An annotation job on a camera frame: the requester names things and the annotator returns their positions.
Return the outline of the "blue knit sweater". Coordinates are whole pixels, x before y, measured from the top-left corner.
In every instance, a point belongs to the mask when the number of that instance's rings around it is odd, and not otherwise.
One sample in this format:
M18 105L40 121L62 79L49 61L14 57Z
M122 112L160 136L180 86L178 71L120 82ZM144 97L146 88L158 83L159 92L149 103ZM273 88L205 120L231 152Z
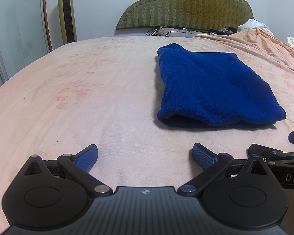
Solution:
M164 91L157 119L176 127L263 126L286 119L270 86L234 53L157 51Z

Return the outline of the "beige patterned pillow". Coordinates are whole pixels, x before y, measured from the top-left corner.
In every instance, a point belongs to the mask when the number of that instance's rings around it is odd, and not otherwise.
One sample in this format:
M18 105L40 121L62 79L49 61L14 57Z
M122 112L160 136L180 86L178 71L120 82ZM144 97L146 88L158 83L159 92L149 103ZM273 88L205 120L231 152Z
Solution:
M163 37L183 37L183 38L192 38L195 36L208 36L209 34L206 31L193 31L187 29L176 29L170 27L159 27L154 33L154 36L163 36Z

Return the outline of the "gold tower fan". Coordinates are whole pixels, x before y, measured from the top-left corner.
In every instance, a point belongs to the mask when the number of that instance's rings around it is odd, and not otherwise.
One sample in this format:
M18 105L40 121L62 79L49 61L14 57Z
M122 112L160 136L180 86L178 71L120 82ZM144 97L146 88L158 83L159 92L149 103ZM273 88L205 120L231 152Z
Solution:
M63 44L77 41L73 0L58 0L58 10Z

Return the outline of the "white floral wardrobe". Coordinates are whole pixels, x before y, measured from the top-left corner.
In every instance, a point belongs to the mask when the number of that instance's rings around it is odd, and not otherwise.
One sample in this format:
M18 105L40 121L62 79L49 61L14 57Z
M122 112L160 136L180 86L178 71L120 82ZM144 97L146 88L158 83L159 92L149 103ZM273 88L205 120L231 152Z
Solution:
M0 0L0 87L50 51L43 0Z

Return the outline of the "orange blanket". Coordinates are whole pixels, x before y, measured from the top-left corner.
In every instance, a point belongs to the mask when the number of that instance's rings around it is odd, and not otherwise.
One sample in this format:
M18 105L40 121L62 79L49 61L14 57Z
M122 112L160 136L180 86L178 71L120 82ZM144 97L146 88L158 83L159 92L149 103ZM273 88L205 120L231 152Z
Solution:
M294 72L294 49L273 37L262 28L241 31L230 36L201 36L201 38L223 42L260 58L268 58Z

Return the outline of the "dark clothes on pillow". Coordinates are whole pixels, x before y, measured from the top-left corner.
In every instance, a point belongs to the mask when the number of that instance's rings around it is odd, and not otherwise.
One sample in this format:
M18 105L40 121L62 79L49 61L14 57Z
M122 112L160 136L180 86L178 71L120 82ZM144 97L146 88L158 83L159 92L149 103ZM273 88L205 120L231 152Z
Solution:
M214 30L214 29L209 29L208 34L209 35L224 35L224 36L229 36L232 34L237 33L237 29L233 27L224 27L220 30Z

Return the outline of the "pink bed sheet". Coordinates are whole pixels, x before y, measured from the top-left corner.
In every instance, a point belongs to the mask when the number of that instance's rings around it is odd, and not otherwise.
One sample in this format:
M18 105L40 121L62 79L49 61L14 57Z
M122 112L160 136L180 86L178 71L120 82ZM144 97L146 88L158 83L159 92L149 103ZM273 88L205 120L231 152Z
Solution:
M236 54L270 85L286 119L252 130L160 123L157 50L170 43ZM0 233L8 227L2 196L32 154L54 160L95 144L99 159L91 174L108 186L179 187L201 171L190 154L195 143L244 159L253 143L294 152L292 131L294 72L268 58L201 37L110 37L64 45L0 87Z

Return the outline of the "white crumpled bedding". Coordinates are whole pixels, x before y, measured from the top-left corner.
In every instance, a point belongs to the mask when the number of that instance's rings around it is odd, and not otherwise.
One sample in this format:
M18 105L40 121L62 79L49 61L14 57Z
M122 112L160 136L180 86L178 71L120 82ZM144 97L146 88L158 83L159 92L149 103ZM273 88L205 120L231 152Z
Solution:
M255 19L248 19L244 24L239 25L237 31L240 32L245 30L251 30L254 28L262 28L264 31L268 32L268 34L274 36L271 30L264 23L259 22Z

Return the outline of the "olive padded headboard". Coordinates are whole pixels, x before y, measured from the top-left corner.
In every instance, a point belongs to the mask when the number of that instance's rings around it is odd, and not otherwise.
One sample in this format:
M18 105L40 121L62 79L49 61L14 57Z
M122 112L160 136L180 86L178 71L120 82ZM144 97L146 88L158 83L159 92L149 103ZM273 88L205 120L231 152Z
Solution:
M245 0L139 0L125 10L116 28L218 30L237 28L251 18L251 6Z

